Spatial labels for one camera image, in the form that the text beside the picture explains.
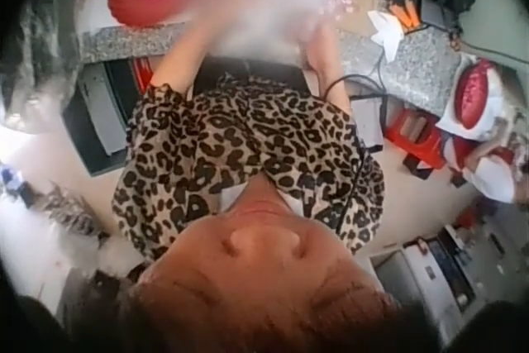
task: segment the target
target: granite countertop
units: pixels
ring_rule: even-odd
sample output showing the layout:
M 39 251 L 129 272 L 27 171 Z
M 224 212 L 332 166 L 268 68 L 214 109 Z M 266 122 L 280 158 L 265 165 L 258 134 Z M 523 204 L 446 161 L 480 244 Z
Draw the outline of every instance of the granite countertop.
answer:
M 124 26 L 104 28 L 80 37 L 81 60 L 85 64 L 131 57 L 162 55 L 182 34 L 185 24 L 172 24 L 141 31 Z M 382 47 L 369 38 L 340 32 L 341 55 L 347 74 L 371 74 L 378 81 L 374 66 Z M 455 53 L 446 34 L 430 28 L 407 36 L 397 59 L 381 66 L 381 77 L 388 93 L 437 116 L 442 115 L 450 97 L 460 55 Z

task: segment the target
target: blurry hand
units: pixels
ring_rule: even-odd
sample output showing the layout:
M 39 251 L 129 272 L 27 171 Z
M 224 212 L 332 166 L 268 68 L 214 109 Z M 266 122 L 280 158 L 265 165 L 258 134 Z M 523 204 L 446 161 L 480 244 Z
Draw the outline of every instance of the blurry hand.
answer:
M 321 82 L 330 83 L 343 75 L 338 32 L 331 20 L 323 19 L 305 45 L 307 61 Z

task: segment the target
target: red stool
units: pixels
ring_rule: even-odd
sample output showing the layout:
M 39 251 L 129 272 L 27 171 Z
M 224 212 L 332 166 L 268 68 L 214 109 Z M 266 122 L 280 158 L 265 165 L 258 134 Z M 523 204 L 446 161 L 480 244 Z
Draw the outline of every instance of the red stool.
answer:
M 404 135 L 403 128 L 408 123 L 413 127 L 421 120 L 426 123 L 415 141 Z M 437 121 L 438 118 L 429 113 L 403 109 L 395 123 L 386 129 L 386 138 L 408 153 L 403 164 L 420 179 L 428 179 L 434 169 L 442 169 L 446 164 L 441 153 L 441 131 L 436 127 Z M 421 162 L 430 168 L 419 169 Z

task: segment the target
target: floor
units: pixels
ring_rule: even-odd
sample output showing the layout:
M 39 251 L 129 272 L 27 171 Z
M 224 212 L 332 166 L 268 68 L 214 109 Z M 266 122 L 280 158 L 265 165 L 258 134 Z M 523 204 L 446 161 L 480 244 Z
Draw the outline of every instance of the floor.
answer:
M 38 136 L 0 127 L 0 142 L 0 160 L 19 169 L 33 186 L 45 189 L 53 180 L 80 193 L 106 228 L 117 232 L 110 201 L 120 170 L 90 178 L 63 126 Z M 403 169 L 403 157 L 403 151 L 388 142 L 384 152 L 375 155 L 384 170 L 386 199 L 379 234 L 362 249 L 362 254 L 377 253 L 438 231 L 453 222 L 476 195 L 471 186 L 459 189 L 450 186 L 447 170 L 435 172 L 427 181 L 411 176 Z M 71 256 L 65 260 L 64 253 L 58 252 L 53 246 L 55 243 L 51 243 L 57 241 L 58 234 L 48 220 L 26 211 L 20 203 L 10 203 L 6 199 L 0 202 L 0 255 L 8 271 L 18 274 L 13 283 L 23 293 L 41 298 L 48 296 L 51 307 L 58 300 L 60 287 L 56 280 L 49 283 L 42 280 L 63 279 L 72 266 Z M 83 253 L 92 251 L 90 247 L 83 250 L 78 250 L 77 257 L 83 257 L 86 262 L 90 256 Z M 118 252 L 128 252 L 126 260 L 137 260 L 134 252 L 121 248 Z M 64 263 L 69 264 L 66 269 L 62 269 Z

